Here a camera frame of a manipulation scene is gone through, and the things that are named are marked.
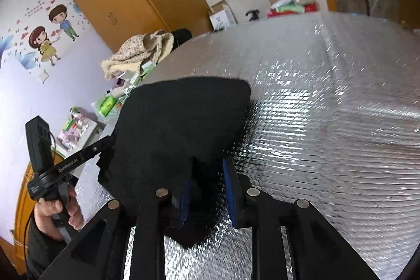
white box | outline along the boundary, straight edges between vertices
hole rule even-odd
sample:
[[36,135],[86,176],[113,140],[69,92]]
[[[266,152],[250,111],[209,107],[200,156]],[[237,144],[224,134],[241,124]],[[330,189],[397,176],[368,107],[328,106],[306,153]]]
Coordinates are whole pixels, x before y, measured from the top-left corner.
[[232,14],[232,10],[230,10],[230,6],[228,5],[223,5],[223,10],[212,14],[210,16],[210,21],[214,30],[229,28],[236,25],[235,17]]

finger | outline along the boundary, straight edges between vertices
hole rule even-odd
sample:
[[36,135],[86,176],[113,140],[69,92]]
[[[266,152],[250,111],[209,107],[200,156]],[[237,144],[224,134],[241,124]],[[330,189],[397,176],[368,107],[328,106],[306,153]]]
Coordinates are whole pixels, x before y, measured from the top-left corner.
[[76,197],[76,190],[74,190],[73,186],[69,185],[69,195],[70,197]]
[[71,225],[75,229],[77,229],[77,227],[81,226],[82,224],[83,224],[83,216],[80,211],[75,213],[72,217],[69,218],[69,225]]
[[69,205],[67,206],[67,212],[70,216],[73,216],[78,211],[80,211],[79,204],[77,204],[77,200],[74,197],[71,197]]
[[59,200],[39,201],[35,204],[34,215],[38,217],[50,217],[62,211],[62,203]]

silver insulation mat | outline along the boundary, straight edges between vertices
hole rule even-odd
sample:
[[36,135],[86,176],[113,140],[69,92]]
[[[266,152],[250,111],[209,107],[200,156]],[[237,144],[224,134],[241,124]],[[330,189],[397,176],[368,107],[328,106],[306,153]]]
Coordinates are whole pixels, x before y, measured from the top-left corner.
[[[420,242],[419,48],[420,37],[382,19],[285,16],[191,40],[144,82],[246,79],[253,109],[232,151],[237,169],[276,199],[311,201],[381,280],[394,280]],[[95,163],[76,187],[87,220],[111,198]],[[251,278],[251,232],[219,212],[203,245],[166,238],[167,279]]]

white packaging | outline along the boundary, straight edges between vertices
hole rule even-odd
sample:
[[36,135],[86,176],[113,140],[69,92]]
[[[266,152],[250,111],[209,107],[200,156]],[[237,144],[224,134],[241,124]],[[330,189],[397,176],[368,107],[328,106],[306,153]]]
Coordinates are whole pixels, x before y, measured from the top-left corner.
[[284,5],[289,5],[289,4],[291,4],[291,3],[293,3],[293,0],[279,0],[278,2],[275,2],[275,3],[271,6],[271,8],[274,10],[274,9],[276,9],[276,8],[278,8],[278,7],[282,7],[282,6],[284,6]]
[[214,30],[220,30],[236,25],[235,17],[228,5],[223,5],[223,10],[210,16]]

clutter of items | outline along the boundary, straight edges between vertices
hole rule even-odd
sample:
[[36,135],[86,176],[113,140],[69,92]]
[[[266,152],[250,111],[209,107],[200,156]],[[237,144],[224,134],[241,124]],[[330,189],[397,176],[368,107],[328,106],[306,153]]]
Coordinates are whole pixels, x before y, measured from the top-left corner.
[[[271,3],[267,17],[287,14],[303,14],[317,11],[316,0],[268,0]],[[209,19],[214,32],[238,25],[226,0],[211,6]],[[245,13],[249,21],[262,18],[258,9]],[[105,79],[113,80],[112,87],[102,94],[92,108],[98,121],[104,124],[116,122],[120,110],[133,89],[165,59],[174,49],[192,38],[187,29],[168,33],[158,30],[150,34],[135,35],[123,43],[116,54],[101,62]],[[56,151],[64,158],[91,143],[102,130],[97,123],[80,114],[77,107],[71,109],[69,120],[57,137]]]
[[[271,11],[267,17],[277,17],[287,14],[303,14],[318,10],[316,0],[268,0],[271,3]],[[238,24],[229,4],[222,0],[211,6],[213,13],[209,14],[211,23],[215,31],[226,29]],[[249,21],[259,20],[260,11],[258,9],[249,10],[245,16]]]

